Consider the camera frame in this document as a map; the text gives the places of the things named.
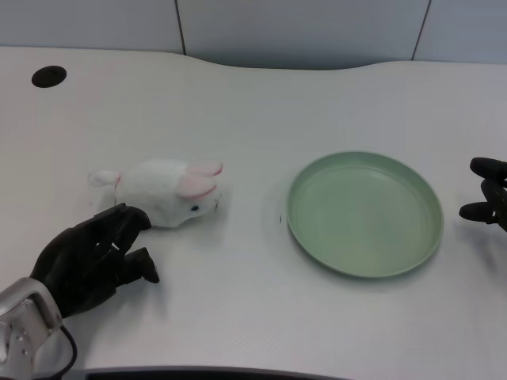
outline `bunny ear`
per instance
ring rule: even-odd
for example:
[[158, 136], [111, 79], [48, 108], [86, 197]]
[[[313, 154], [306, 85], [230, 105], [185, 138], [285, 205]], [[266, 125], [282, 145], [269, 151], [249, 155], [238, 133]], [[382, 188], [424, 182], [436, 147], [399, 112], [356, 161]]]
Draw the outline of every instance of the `bunny ear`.
[[223, 169], [223, 163], [218, 160], [194, 162], [187, 166], [187, 173], [200, 174], [201, 176], [218, 176]]
[[184, 199], [201, 198], [216, 189], [210, 177], [185, 174], [177, 183], [176, 195]]

